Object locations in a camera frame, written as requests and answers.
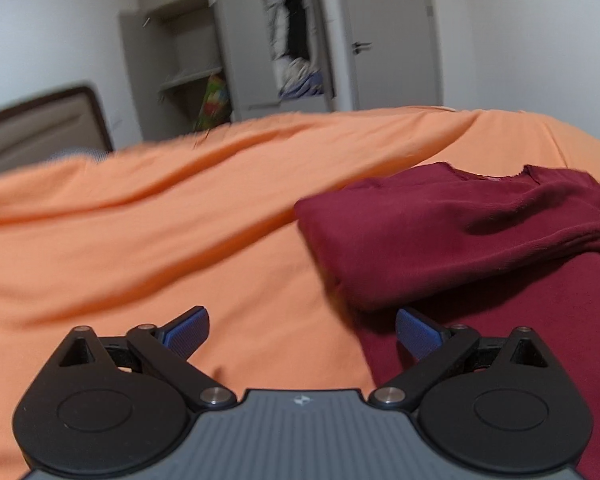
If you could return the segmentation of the maroon red garment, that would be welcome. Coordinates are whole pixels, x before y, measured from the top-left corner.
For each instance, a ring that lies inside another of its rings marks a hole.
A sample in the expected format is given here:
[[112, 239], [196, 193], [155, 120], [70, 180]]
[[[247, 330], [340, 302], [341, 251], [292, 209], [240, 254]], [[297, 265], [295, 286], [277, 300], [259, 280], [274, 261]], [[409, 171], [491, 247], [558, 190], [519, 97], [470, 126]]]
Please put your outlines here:
[[414, 364], [396, 340], [400, 309], [486, 336], [530, 326], [592, 410], [580, 468], [600, 479], [600, 182], [569, 169], [488, 177], [436, 162], [299, 200], [294, 212], [376, 384]]

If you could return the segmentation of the hanging white jacket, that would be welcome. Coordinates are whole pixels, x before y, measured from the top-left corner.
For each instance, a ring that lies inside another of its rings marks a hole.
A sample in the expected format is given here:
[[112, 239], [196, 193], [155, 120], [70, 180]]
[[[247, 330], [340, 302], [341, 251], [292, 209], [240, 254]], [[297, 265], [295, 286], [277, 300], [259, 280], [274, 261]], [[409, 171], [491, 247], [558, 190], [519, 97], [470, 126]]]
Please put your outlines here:
[[287, 52], [289, 11], [286, 0], [264, 0], [268, 47], [271, 58], [277, 60]]

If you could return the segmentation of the grey wardrobe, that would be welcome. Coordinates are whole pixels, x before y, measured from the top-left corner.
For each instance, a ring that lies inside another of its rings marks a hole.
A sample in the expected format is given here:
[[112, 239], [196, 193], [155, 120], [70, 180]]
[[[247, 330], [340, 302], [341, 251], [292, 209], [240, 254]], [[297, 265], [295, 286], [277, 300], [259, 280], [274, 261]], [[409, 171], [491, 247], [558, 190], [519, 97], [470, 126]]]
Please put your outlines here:
[[311, 55], [324, 93], [282, 101], [268, 47], [264, 0], [137, 0], [119, 15], [126, 71], [140, 134], [160, 141], [195, 132], [208, 78], [230, 94], [228, 122], [334, 108], [326, 20], [321, 0], [303, 0]]

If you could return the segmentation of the grey room door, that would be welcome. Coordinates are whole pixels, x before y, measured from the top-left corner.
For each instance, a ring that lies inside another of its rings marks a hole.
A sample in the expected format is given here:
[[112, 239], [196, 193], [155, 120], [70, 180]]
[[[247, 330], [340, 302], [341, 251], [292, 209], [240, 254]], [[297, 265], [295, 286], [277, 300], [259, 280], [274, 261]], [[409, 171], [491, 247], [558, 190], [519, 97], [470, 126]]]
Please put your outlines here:
[[442, 103], [431, 0], [343, 0], [359, 110]]

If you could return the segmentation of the colourful bag in wardrobe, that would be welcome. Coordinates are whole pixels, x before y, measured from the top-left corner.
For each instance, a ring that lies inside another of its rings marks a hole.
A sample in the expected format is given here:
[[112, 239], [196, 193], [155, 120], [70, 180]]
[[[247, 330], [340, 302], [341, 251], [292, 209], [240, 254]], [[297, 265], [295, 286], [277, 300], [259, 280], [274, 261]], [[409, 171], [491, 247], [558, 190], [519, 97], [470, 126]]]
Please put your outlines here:
[[196, 120], [195, 130], [204, 131], [224, 124], [230, 119], [230, 94], [226, 81], [212, 75], [208, 78], [206, 92]]

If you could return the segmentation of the hanging black garment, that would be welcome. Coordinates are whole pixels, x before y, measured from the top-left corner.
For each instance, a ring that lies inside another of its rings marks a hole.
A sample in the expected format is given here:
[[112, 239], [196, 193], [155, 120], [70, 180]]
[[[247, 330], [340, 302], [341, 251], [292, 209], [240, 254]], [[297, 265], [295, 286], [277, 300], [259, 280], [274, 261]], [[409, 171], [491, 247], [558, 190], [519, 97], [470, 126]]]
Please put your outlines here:
[[311, 59], [303, 0], [286, 0], [288, 11], [287, 53], [291, 58]]

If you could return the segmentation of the brown padded headboard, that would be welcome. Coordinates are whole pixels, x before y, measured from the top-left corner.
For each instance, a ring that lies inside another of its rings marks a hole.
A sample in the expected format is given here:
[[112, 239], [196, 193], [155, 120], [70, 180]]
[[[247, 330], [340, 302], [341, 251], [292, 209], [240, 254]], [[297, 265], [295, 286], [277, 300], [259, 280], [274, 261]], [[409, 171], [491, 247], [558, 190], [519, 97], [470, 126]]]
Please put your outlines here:
[[113, 151], [98, 95], [86, 84], [0, 110], [0, 174], [60, 155]]

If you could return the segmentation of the orange bed sheet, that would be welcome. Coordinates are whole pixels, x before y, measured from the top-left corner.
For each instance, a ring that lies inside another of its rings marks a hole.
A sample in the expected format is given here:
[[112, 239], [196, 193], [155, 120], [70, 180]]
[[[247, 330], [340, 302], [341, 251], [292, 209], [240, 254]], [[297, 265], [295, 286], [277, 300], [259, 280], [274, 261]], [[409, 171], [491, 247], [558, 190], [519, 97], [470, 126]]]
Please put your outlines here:
[[234, 389], [370, 391], [408, 367], [392, 314], [351, 318], [294, 218], [303, 197], [430, 162], [600, 180], [600, 140], [555, 118], [401, 107], [283, 114], [0, 177], [0, 479], [12, 413], [77, 325], [121, 335], [201, 304], [195, 364]]

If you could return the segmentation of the pile of clothes in wardrobe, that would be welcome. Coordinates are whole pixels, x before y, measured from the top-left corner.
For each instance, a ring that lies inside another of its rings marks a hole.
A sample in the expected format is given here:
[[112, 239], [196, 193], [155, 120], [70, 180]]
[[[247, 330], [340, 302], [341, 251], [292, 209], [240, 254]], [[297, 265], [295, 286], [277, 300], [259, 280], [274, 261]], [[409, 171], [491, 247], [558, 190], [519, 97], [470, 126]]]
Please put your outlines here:
[[273, 62], [273, 70], [278, 96], [282, 101], [324, 93], [322, 72], [304, 58], [283, 56]]

